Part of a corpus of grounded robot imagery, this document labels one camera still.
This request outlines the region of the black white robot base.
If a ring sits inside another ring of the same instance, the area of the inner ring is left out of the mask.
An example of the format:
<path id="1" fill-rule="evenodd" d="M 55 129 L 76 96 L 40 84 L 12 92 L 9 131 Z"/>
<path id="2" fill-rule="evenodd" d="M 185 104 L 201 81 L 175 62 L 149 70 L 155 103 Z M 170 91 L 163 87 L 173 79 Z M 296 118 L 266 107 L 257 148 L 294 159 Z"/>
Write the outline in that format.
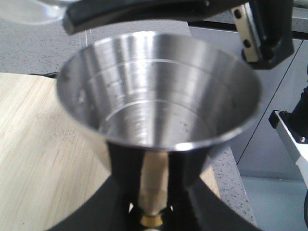
<path id="1" fill-rule="evenodd" d="M 269 122 L 308 185 L 308 69 L 290 77 L 278 91 Z"/>

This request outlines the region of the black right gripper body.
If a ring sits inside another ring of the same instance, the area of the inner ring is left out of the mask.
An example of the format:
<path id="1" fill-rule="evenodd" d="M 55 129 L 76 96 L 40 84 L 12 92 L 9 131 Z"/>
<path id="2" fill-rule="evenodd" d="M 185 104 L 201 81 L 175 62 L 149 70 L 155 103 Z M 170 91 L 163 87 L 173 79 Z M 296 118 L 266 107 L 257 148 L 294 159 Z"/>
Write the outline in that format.
<path id="1" fill-rule="evenodd" d="M 294 53 L 292 0 L 247 0 L 231 8 L 243 49 L 253 69 L 269 70 Z"/>

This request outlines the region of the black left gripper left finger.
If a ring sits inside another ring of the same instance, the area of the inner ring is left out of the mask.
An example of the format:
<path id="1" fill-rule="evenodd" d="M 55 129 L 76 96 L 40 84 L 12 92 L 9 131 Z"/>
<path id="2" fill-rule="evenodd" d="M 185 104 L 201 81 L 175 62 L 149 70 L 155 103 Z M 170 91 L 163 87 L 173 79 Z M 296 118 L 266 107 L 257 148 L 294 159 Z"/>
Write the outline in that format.
<path id="1" fill-rule="evenodd" d="M 52 231 L 140 231 L 136 204 L 140 188 L 142 150 L 108 143 L 111 176 L 73 214 Z"/>

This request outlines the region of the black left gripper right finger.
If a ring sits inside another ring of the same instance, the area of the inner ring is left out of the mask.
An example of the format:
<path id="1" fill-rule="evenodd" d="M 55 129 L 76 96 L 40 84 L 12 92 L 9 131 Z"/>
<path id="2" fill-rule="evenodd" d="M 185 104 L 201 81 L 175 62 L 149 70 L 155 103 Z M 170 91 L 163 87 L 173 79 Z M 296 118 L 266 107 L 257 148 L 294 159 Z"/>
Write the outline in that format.
<path id="1" fill-rule="evenodd" d="M 171 152 L 169 155 L 168 206 L 173 207 L 172 231 L 256 231 L 222 202 L 201 180 L 207 149 Z"/>

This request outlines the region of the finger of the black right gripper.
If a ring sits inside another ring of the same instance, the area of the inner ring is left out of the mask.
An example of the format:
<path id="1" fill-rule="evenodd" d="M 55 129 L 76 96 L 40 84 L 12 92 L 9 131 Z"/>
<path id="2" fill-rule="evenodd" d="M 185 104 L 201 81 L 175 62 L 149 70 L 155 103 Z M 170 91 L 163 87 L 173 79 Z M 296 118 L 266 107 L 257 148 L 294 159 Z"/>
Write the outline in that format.
<path id="1" fill-rule="evenodd" d="M 139 20 L 195 22 L 245 3 L 244 0 L 79 0 L 66 8 L 63 28 L 73 35 Z"/>

